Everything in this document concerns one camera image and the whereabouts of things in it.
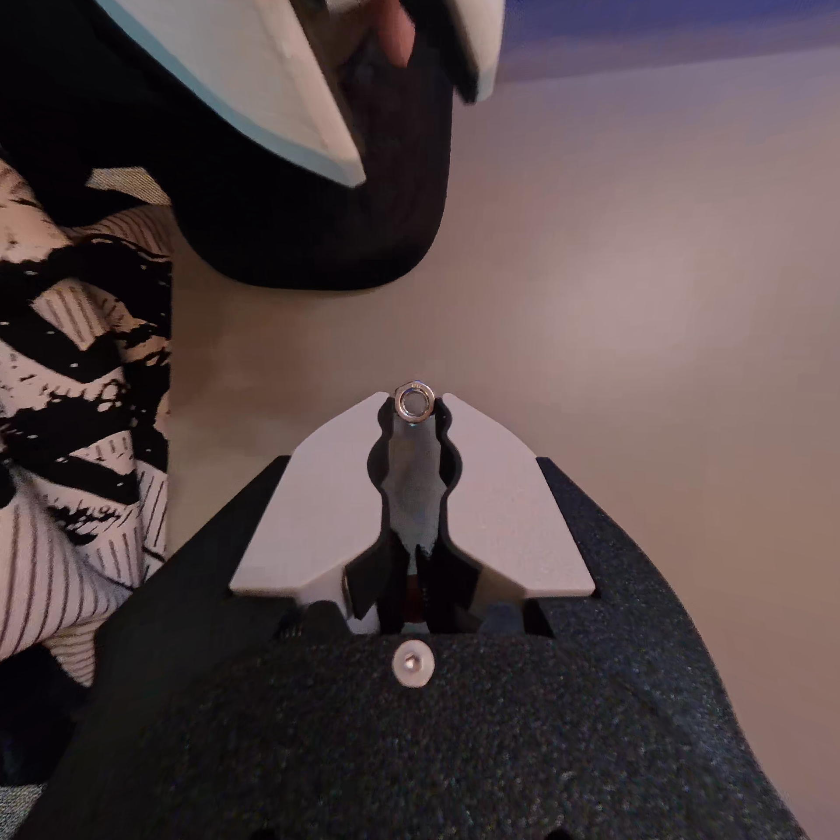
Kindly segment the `person's left hand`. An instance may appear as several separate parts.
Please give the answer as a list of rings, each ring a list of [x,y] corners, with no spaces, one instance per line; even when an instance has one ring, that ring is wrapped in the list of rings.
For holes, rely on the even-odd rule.
[[[370,1],[371,26],[389,62],[407,67],[415,44],[415,24],[400,1]]]

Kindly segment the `black round cushion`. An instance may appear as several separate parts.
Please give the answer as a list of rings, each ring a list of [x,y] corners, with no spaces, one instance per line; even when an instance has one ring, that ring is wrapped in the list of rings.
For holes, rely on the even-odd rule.
[[[256,287],[356,291],[416,267],[441,225],[454,89],[416,37],[406,68],[367,38],[339,69],[363,142],[365,181],[347,187],[247,140],[205,107],[181,114],[154,177],[195,252]]]

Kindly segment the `black printed shirt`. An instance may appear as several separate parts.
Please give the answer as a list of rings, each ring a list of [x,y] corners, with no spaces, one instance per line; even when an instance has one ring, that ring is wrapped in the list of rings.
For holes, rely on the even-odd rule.
[[[76,683],[165,561],[171,225],[140,205],[62,227],[1,167],[2,660]]]

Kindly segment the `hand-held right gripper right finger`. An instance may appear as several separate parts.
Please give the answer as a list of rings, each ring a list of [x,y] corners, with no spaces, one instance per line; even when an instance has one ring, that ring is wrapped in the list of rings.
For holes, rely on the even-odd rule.
[[[440,444],[431,602],[455,617],[543,598],[592,596],[596,585],[537,456],[454,394],[436,403]]]

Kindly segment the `silver hex nut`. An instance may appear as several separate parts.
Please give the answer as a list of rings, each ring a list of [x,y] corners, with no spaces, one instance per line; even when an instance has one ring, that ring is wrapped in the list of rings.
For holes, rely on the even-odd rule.
[[[422,381],[410,381],[396,388],[395,414],[406,424],[417,426],[434,413],[436,396],[432,388]]]

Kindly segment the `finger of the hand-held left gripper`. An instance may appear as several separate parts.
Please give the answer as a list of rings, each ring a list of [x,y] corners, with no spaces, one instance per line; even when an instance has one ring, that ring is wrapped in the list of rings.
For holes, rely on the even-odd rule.
[[[486,100],[496,81],[504,1],[412,1],[410,17],[438,52],[462,102]]]
[[[319,27],[363,2],[97,1],[148,57],[249,140],[342,186],[361,141]]]

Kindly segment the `person's left forearm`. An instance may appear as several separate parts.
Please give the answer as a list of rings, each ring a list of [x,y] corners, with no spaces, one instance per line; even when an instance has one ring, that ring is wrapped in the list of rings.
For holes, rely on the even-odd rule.
[[[2,158],[60,226],[143,204],[88,184],[144,164],[161,101],[138,58],[95,2],[1,2]]]

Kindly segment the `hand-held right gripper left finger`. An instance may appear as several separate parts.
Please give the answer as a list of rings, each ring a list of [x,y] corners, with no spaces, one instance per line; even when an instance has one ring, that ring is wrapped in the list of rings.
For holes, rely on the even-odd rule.
[[[333,602],[343,617],[397,617],[408,560],[383,489],[394,418],[393,398],[376,392],[295,449],[233,593]]]

